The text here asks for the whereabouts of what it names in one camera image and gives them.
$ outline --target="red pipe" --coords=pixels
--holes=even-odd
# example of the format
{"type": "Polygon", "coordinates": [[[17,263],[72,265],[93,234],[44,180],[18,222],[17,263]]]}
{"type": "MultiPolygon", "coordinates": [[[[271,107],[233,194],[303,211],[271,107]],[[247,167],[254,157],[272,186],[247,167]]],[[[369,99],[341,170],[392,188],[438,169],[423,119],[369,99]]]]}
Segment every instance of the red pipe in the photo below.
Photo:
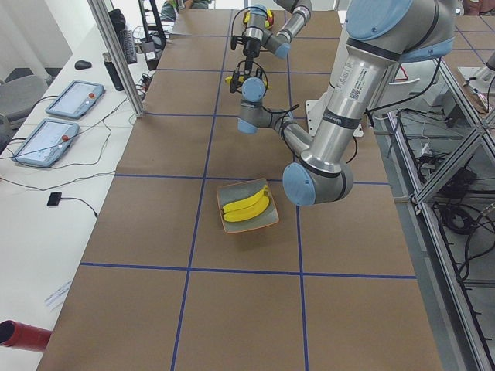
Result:
{"type": "Polygon", "coordinates": [[[0,323],[0,345],[44,352],[52,332],[14,321],[0,323]]]}

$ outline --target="computer mouse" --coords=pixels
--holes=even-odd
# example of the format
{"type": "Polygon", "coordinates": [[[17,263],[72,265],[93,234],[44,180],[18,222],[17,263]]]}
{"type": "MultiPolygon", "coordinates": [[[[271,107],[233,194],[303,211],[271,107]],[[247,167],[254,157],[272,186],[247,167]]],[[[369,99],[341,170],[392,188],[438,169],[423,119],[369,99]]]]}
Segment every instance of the computer mouse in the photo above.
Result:
{"type": "Polygon", "coordinates": [[[74,64],[74,68],[76,70],[85,70],[86,68],[91,68],[93,65],[91,64],[91,62],[88,62],[87,60],[78,60],[75,64],[74,64]]]}

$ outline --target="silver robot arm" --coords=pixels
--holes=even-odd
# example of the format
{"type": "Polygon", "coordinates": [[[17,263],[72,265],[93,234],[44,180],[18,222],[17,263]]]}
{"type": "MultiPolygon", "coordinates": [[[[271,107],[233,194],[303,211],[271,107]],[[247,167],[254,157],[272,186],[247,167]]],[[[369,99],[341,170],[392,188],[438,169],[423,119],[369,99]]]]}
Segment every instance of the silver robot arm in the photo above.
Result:
{"type": "Polygon", "coordinates": [[[314,139],[295,122],[275,128],[299,157],[283,175],[285,193],[297,205],[337,201],[350,192],[353,177],[342,155],[385,70],[452,49],[456,0],[379,2],[350,4],[349,56],[314,139]]]}
{"type": "Polygon", "coordinates": [[[263,29],[261,44],[278,58],[286,58],[292,40],[311,19],[312,5],[311,0],[275,0],[275,2],[292,13],[292,16],[276,34],[263,29]]]}

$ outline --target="tablet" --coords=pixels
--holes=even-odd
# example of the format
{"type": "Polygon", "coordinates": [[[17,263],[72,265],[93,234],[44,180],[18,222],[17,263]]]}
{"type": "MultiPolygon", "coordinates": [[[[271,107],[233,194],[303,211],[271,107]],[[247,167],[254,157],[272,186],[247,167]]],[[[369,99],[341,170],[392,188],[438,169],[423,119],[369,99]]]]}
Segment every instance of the tablet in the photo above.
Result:
{"type": "Polygon", "coordinates": [[[45,109],[47,114],[78,119],[84,116],[105,92],[103,85],[75,80],[45,109]]]}
{"type": "Polygon", "coordinates": [[[67,150],[78,132],[76,123],[46,118],[15,151],[12,160],[31,166],[51,166],[67,150]]]}

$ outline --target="black bottle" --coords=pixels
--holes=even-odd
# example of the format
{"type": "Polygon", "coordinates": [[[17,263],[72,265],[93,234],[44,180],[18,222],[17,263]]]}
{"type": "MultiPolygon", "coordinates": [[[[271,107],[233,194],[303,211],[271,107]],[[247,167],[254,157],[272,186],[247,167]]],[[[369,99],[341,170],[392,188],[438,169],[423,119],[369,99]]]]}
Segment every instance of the black bottle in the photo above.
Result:
{"type": "Polygon", "coordinates": [[[111,82],[114,83],[116,91],[122,91],[124,85],[122,85],[121,78],[117,74],[117,69],[111,61],[110,53],[103,53],[103,61],[105,67],[107,67],[108,74],[110,75],[111,82]]]}

